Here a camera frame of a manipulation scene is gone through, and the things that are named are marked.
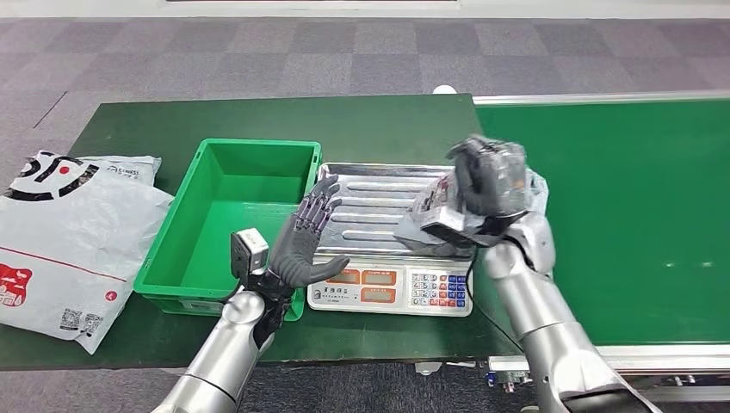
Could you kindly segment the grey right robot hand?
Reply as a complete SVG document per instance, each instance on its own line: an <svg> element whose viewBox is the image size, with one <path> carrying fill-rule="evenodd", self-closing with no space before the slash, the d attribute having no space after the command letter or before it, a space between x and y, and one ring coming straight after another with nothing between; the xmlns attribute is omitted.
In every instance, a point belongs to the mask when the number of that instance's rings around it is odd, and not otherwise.
<svg viewBox="0 0 730 413"><path fill-rule="evenodd" d="M471 135L453 146L460 203L482 217L506 217L527 209L524 148L514 142Z"/></svg>

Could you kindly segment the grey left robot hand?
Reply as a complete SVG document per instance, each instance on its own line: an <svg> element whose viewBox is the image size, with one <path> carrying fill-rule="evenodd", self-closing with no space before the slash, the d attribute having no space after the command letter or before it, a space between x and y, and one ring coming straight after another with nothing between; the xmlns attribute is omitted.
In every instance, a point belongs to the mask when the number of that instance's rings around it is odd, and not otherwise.
<svg viewBox="0 0 730 413"><path fill-rule="evenodd" d="M268 270L292 288L328 280L340 274L350 263L350 258L344 255L335 256L325 263L313 262L322 232L341 204L334 198L338 190L337 175L317 182L287 219L271 250Z"/></svg>

